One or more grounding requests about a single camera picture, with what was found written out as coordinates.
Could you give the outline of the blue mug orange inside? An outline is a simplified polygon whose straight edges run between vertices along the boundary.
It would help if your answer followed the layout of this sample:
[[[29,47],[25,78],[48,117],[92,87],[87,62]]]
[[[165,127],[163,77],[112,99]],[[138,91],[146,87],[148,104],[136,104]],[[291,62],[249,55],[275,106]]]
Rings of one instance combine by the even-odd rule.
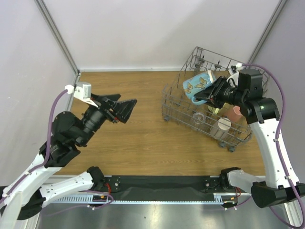
[[[216,77],[214,76],[211,70],[200,73],[186,81],[183,82],[183,90],[185,95],[194,105],[202,105],[206,103],[205,100],[197,100],[195,99],[195,94],[205,90],[209,86],[211,86],[216,81]]]

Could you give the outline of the yellow mug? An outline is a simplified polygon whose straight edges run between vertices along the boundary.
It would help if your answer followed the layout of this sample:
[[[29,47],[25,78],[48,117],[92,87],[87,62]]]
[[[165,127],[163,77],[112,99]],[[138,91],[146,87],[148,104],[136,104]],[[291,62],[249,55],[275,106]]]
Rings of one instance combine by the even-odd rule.
[[[217,115],[220,110],[221,110],[220,108],[208,106],[208,111],[213,115]]]

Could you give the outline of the clear plastic cup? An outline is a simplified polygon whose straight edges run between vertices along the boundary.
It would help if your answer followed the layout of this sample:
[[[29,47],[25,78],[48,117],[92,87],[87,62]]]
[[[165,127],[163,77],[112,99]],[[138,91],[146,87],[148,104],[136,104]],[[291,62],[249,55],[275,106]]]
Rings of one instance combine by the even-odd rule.
[[[191,118],[191,128],[195,131],[204,127],[206,116],[201,112],[195,112]]]

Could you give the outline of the pink patterned mug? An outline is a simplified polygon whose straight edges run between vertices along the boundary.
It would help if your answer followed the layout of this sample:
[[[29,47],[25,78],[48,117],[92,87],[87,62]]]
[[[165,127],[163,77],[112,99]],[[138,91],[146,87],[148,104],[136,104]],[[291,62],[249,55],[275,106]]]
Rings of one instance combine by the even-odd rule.
[[[241,114],[239,106],[233,106],[225,112],[224,117],[228,118],[231,122],[236,123],[243,115]]]

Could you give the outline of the beige plastic cup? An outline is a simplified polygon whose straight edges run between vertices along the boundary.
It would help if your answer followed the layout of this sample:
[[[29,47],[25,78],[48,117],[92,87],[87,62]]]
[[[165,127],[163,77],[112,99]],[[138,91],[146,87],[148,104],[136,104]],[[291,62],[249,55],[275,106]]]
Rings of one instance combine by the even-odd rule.
[[[210,128],[210,135],[214,139],[225,139],[227,136],[230,128],[231,128],[231,122],[228,118],[220,118],[216,123],[213,124],[213,126]]]

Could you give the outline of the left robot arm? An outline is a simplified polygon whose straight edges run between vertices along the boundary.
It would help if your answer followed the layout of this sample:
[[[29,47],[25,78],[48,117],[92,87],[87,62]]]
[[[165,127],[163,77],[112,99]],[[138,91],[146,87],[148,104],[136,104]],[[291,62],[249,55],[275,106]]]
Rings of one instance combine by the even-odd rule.
[[[137,104],[136,99],[120,100],[120,94],[75,96],[88,105],[82,119],[72,112],[50,114],[47,141],[41,146],[31,165],[9,186],[1,186],[0,214],[3,216],[16,194],[22,198],[13,214],[18,220],[29,219],[51,202],[74,192],[101,192],[105,176],[99,167],[63,182],[45,185],[53,174],[67,166],[86,147],[105,121],[126,123]]]

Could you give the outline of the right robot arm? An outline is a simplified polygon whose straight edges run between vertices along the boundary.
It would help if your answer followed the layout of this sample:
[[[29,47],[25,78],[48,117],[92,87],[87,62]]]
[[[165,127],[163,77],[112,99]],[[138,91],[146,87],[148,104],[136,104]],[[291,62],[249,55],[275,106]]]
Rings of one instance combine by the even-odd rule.
[[[239,71],[238,80],[215,78],[208,70],[195,98],[220,108],[224,103],[240,107],[241,114],[259,144],[265,168],[265,180],[260,180],[239,168],[226,169],[219,186],[225,192],[235,187],[249,192],[260,208],[288,203],[304,197],[305,185],[295,174],[280,134],[281,115],[276,102],[263,96],[263,76],[256,69]]]

